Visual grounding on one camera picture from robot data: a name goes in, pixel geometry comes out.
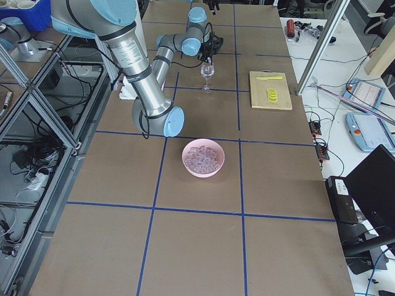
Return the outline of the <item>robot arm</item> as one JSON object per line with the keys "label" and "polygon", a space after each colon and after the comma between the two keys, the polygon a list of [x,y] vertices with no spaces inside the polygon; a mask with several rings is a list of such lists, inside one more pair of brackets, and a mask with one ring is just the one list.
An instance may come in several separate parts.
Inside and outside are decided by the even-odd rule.
{"label": "robot arm", "polygon": [[188,12],[184,33],[162,35],[157,55],[150,62],[136,31],[141,29],[136,1],[51,1],[53,27],[80,38],[99,38],[115,56],[136,93],[132,119],[145,135],[175,137],[183,129],[185,114],[162,91],[176,52],[196,56],[207,41],[207,15],[202,7]]}

